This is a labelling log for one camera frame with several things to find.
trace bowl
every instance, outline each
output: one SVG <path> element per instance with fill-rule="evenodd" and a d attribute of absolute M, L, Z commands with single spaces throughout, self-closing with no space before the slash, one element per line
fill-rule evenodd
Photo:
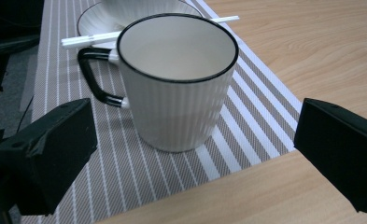
<path fill-rule="evenodd" d="M 186 2 L 179 0 L 104 0 L 87 8 L 78 18 L 79 35 L 99 35 L 117 32 L 134 21 L 162 13 L 184 13 L 202 17 L 201 13 Z M 116 43 L 93 45 L 113 49 Z"/>
<path fill-rule="evenodd" d="M 123 26 L 147 16 L 163 13 L 202 16 L 196 8 L 179 0 L 103 0 L 103 3 L 115 22 Z"/>

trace gray striped placemat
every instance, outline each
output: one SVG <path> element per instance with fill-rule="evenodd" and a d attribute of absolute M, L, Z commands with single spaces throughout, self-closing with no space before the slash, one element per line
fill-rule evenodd
<path fill-rule="evenodd" d="M 89 97 L 99 144 L 55 214 L 23 217 L 23 223 L 93 223 L 294 149 L 301 103 L 236 35 L 240 57 L 211 138 L 179 154 L 161 152 L 142 142 L 129 110 L 94 99 L 80 74 L 78 49 L 60 46 L 61 39 L 78 35 L 78 17 L 96 2 L 45 1 L 33 120 L 57 105 Z M 204 1 L 187 2 L 205 17 L 217 17 Z M 92 67 L 101 74 L 98 82 L 104 89 L 123 94 L 117 67 L 104 62 Z"/>

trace mug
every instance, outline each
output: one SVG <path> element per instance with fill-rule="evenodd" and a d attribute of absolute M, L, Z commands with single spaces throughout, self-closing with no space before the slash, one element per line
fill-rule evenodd
<path fill-rule="evenodd" d="M 194 149 L 211 135 L 238 58 L 233 36 L 215 22 L 188 14 L 135 21 L 115 49 L 81 49 L 78 62 L 94 96 L 131 109 L 139 136 L 168 152 Z M 89 60 L 108 60 L 122 75 L 127 97 L 103 91 Z"/>

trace mug handle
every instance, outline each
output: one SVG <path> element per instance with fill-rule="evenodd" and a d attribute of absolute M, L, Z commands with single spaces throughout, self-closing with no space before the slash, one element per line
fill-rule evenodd
<path fill-rule="evenodd" d="M 128 102 L 124 97 L 110 94 L 103 91 L 98 85 L 93 71 L 90 66 L 90 60 L 109 61 L 111 49 L 84 48 L 78 52 L 78 64 L 81 72 L 87 81 L 90 90 L 97 100 L 107 105 L 116 107 L 128 107 Z"/>

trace chopsticks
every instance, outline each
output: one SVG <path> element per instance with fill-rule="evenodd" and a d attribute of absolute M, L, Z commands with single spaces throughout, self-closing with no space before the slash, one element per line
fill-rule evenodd
<path fill-rule="evenodd" d="M 216 19 L 210 19 L 211 21 L 217 23 L 223 23 L 227 21 L 237 21 L 239 20 L 238 16 L 231 17 L 221 17 Z M 75 48 L 83 48 L 96 44 L 103 44 L 107 42 L 116 41 L 119 37 L 121 31 L 99 34 L 99 35 L 83 35 L 77 37 L 70 37 L 61 40 L 62 47 L 64 49 L 75 49 Z"/>

